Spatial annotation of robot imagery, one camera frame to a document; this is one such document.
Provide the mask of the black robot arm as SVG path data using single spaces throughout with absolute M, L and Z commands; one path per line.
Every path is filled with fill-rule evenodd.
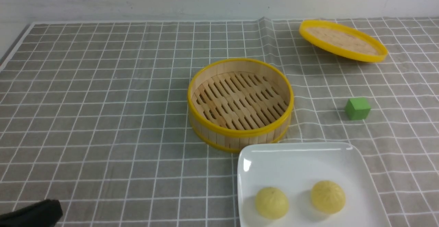
M 0 216 L 1 227 L 54 227 L 64 215 L 59 200 L 46 199 Z

